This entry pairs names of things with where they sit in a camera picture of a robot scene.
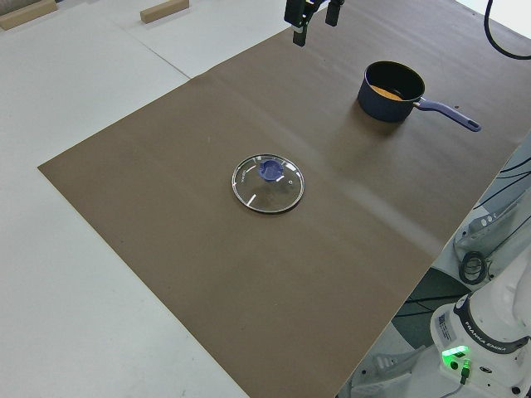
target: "glass lid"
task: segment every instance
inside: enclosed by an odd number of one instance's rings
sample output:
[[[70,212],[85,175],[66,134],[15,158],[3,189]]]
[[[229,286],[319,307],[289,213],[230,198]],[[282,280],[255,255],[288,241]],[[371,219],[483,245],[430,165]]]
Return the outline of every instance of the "glass lid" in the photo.
[[[302,172],[278,155],[262,154],[241,162],[232,174],[232,189],[245,206],[280,213],[295,206],[304,191]]]

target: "white tabletop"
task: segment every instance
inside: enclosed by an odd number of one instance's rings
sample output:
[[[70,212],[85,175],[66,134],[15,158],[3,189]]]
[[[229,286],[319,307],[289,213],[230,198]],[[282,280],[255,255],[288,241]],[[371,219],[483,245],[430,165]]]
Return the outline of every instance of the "white tabletop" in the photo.
[[[143,24],[161,1],[65,0],[0,32],[0,396],[246,396],[37,170],[287,27],[285,0]]]

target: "green light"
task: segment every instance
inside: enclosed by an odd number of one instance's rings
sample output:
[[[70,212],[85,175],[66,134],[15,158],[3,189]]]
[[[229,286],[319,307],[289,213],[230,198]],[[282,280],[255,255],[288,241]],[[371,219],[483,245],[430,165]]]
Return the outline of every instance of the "green light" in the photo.
[[[463,354],[465,352],[468,352],[468,347],[467,346],[458,346],[456,348],[450,348],[449,350],[445,350],[441,353],[441,355],[443,357],[450,357],[452,355],[455,355],[455,354],[458,354],[462,352]]]

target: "black band on robot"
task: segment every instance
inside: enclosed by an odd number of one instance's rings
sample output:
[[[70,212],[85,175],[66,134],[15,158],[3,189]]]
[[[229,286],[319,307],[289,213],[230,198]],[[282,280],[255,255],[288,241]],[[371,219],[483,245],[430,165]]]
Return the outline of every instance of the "black band on robot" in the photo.
[[[471,296],[472,294],[468,294],[464,302],[458,301],[455,303],[454,313],[461,320],[461,324],[463,325],[463,328],[467,334],[472,337],[475,342],[477,342],[485,350],[489,350],[490,352],[495,352],[497,354],[510,354],[519,350],[528,343],[529,337],[522,337],[515,342],[499,342],[498,340],[494,340],[493,338],[487,336],[487,334],[484,333],[474,322],[474,319],[470,314]]]

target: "wooden block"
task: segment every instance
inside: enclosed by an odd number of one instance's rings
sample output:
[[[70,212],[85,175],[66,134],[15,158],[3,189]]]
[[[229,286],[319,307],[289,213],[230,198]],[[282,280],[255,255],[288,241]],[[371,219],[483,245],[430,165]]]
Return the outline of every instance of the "wooden block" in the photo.
[[[175,12],[182,11],[188,7],[190,7],[189,0],[169,0],[158,6],[141,11],[140,19],[144,23],[150,23],[157,21],[160,18],[167,17],[170,14],[174,14]]]
[[[54,12],[55,10],[57,10],[55,0],[41,0],[40,2],[35,2],[29,6],[20,8],[19,10],[2,15],[0,17],[0,27],[6,31],[7,29],[17,27],[32,19]]]

